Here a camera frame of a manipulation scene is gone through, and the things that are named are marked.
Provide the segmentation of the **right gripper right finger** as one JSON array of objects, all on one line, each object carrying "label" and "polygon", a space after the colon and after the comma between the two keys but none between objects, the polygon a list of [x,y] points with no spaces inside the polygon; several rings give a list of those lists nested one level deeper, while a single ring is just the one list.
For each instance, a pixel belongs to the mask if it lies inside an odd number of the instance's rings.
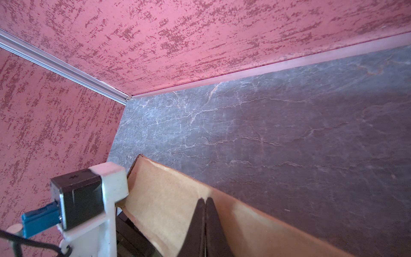
[{"label": "right gripper right finger", "polygon": [[212,198],[208,198],[205,202],[205,255],[207,257],[234,257]]}]

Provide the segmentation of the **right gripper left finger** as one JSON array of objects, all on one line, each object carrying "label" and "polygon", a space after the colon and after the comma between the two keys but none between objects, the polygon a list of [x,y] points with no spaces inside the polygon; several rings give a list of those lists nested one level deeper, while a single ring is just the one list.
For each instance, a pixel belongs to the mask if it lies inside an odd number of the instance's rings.
[{"label": "right gripper left finger", "polygon": [[204,257],[206,237],[206,204],[200,198],[194,209],[182,248],[177,257]]}]

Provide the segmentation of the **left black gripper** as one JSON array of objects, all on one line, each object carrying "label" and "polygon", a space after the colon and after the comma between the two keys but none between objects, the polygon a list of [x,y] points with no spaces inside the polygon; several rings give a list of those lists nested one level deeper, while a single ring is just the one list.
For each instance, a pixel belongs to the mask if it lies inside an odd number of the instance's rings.
[{"label": "left black gripper", "polygon": [[161,256],[124,212],[116,216],[116,238],[118,257]]}]

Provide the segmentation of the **brown cardboard box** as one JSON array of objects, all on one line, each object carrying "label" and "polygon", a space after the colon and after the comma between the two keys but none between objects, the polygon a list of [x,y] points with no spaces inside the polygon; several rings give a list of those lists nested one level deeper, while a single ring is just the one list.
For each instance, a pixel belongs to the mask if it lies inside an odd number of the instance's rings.
[{"label": "brown cardboard box", "polygon": [[190,176],[138,155],[119,207],[164,257],[183,246],[199,199],[212,198],[236,257],[344,257],[346,253]]}]

